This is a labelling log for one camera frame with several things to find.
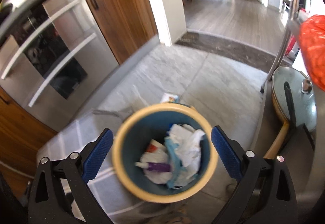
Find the trash can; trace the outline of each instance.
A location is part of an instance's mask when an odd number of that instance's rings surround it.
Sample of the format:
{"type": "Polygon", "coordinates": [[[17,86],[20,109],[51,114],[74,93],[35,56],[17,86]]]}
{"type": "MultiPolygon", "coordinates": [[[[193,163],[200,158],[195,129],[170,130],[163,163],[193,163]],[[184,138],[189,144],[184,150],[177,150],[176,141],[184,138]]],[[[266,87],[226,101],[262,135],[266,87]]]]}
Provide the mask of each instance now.
{"type": "Polygon", "coordinates": [[[211,130],[211,125],[195,109],[181,104],[161,103],[137,111],[122,124],[114,139],[113,165],[119,180],[132,194],[149,202],[172,203],[194,195],[210,180],[217,166],[218,155],[210,139],[211,130]],[[151,182],[143,170],[134,165],[151,139],[164,142],[171,124],[189,124],[205,132],[200,142],[198,176],[179,189],[151,182]]]}

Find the dark marble threshold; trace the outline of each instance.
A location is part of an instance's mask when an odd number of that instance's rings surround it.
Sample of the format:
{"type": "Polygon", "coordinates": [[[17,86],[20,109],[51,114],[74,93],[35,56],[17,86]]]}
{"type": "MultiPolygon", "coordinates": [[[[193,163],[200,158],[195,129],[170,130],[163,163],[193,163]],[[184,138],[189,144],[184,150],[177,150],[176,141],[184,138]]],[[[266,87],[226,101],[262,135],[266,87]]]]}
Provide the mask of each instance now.
{"type": "MultiPolygon", "coordinates": [[[[187,32],[176,44],[228,57],[266,73],[271,69],[275,59],[275,55],[253,46],[204,33],[187,32]]],[[[281,65],[291,64],[282,60],[281,65]]]]}

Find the silver bolt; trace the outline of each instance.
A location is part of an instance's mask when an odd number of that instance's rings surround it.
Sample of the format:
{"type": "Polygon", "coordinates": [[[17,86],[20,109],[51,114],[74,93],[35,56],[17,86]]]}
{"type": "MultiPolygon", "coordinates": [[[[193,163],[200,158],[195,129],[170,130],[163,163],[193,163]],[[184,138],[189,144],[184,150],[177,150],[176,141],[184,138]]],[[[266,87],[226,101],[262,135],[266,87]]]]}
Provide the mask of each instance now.
{"type": "Polygon", "coordinates": [[[41,163],[46,163],[48,161],[48,158],[47,157],[43,157],[42,159],[41,159],[41,163]]]}
{"type": "Polygon", "coordinates": [[[254,156],[255,156],[254,152],[251,151],[251,150],[248,150],[248,151],[246,152],[246,155],[247,155],[248,157],[254,157],[254,156]]]}
{"type": "Polygon", "coordinates": [[[278,155],[278,156],[277,156],[277,160],[278,160],[279,162],[284,162],[284,158],[283,158],[281,155],[278,155]]]}
{"type": "Polygon", "coordinates": [[[70,154],[70,158],[71,159],[76,159],[76,158],[78,158],[78,156],[79,156],[79,153],[72,153],[72,154],[70,154]]]}

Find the purple bottle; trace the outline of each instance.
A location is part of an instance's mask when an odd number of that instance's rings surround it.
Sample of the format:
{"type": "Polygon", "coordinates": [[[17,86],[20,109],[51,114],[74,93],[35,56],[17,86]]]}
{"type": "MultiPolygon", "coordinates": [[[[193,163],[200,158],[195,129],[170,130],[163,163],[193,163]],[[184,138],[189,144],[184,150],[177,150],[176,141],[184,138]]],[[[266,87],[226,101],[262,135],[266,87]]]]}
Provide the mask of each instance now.
{"type": "Polygon", "coordinates": [[[136,162],[135,165],[137,167],[141,167],[142,169],[146,169],[148,171],[153,171],[153,172],[164,173],[164,172],[170,172],[171,171],[170,164],[167,164],[167,163],[161,163],[161,162],[136,162]]]}

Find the hallway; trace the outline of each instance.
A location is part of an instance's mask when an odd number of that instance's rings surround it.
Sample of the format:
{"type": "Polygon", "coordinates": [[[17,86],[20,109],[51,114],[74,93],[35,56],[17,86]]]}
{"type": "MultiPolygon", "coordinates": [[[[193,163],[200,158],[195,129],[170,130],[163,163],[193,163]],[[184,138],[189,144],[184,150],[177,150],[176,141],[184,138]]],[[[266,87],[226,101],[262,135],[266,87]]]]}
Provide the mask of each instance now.
{"type": "Polygon", "coordinates": [[[277,54],[284,26],[281,14],[257,0],[185,1],[186,27],[277,54]]]}

